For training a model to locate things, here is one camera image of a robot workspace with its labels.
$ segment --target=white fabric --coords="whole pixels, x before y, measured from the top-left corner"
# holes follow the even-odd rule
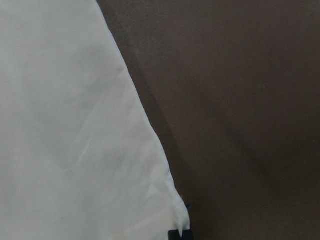
[[[94,0],[0,1],[0,239],[165,240],[189,229]]]

